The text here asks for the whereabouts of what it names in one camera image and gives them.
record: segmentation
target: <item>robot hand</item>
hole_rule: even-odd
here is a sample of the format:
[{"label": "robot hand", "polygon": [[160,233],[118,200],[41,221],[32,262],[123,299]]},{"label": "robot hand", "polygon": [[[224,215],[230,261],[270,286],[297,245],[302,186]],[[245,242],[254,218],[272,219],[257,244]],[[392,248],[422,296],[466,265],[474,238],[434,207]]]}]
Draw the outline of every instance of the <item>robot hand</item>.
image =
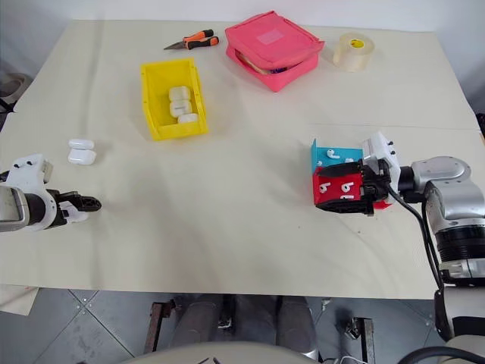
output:
[{"label": "robot hand", "polygon": [[101,203],[76,191],[47,190],[52,165],[40,154],[17,159],[0,174],[0,232],[25,228],[38,231],[83,221]]}]

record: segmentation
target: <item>orange knife handle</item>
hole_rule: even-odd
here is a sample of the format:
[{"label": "orange knife handle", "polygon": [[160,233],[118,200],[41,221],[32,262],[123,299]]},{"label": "orange knife handle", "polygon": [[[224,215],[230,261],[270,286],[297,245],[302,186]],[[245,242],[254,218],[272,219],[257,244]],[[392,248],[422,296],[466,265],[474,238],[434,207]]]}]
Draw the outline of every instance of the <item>orange knife handle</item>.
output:
[{"label": "orange knife handle", "polygon": [[219,38],[213,36],[206,40],[194,40],[192,42],[186,42],[185,47],[187,49],[194,49],[197,47],[212,47],[216,46],[217,44],[219,44]]},{"label": "orange knife handle", "polygon": [[192,42],[193,40],[201,40],[204,38],[208,38],[209,36],[213,36],[214,31],[212,29],[203,30],[202,32],[198,32],[191,36],[186,36],[183,38],[184,42]]}]

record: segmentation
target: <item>tiled floor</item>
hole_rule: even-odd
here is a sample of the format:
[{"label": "tiled floor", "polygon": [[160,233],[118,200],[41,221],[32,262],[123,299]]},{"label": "tiled floor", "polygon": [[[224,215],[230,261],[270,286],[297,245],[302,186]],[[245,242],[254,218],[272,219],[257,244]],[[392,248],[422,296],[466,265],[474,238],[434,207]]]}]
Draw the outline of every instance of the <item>tiled floor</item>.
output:
[{"label": "tiled floor", "polygon": [[[0,312],[0,362],[110,364],[139,356],[152,303],[171,297],[170,293],[42,289],[29,316]],[[268,301],[255,298],[239,298],[240,314],[247,323],[237,339],[271,342],[273,328],[261,323]],[[394,363],[419,347],[443,343],[433,329],[432,301],[336,298],[322,311],[320,297],[307,300],[324,358],[360,357],[360,343],[341,335],[339,327],[339,322],[357,315],[373,319],[377,364]],[[163,321],[159,350],[167,347],[175,324],[174,315]]]}]

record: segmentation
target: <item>black cable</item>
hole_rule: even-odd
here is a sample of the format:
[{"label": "black cable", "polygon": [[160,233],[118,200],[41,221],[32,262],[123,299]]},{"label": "black cable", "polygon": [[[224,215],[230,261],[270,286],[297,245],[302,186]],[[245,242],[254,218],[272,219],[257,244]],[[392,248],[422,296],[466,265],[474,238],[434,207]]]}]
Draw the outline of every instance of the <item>black cable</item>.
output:
[{"label": "black cable", "polygon": [[440,288],[443,288],[444,287],[443,279],[441,278],[441,275],[440,275],[440,261],[438,260],[437,252],[434,249],[433,238],[431,237],[430,228],[427,223],[426,202],[427,201],[425,200],[424,202],[421,203],[421,216],[423,217],[423,223],[427,233],[427,244],[430,247],[431,255],[434,261],[434,268],[436,269],[436,272],[440,279]]},{"label": "black cable", "polygon": [[414,364],[433,356],[450,356],[453,359],[463,359],[474,364],[485,364],[485,357],[455,347],[424,347],[409,353],[399,360],[398,364]]},{"label": "black cable", "polygon": [[430,251],[430,247],[428,244],[428,238],[427,238],[427,230],[426,227],[424,226],[424,221],[421,215],[419,215],[419,212],[414,210],[408,203],[406,203],[400,195],[396,193],[396,191],[393,190],[391,186],[387,186],[387,192],[394,197],[394,199],[406,210],[408,210],[410,213],[413,214],[413,216],[418,220],[419,227],[421,228],[421,234],[423,236],[423,241],[424,241],[424,249],[426,250],[426,256],[427,256],[427,261],[430,264],[431,272],[433,273],[434,280],[436,282],[436,285],[438,286],[439,289],[442,287],[440,275],[438,271],[434,267],[434,261],[433,261],[433,256]]}]

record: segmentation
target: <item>white wall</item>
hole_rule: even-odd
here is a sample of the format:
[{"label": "white wall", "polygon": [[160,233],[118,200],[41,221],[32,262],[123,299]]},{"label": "white wall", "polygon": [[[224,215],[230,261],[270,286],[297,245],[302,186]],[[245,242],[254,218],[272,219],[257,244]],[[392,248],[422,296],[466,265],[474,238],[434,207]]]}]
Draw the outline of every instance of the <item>white wall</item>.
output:
[{"label": "white wall", "polygon": [[0,0],[0,69],[35,75],[70,19],[243,20],[434,31],[468,101],[485,111],[485,0]]}]

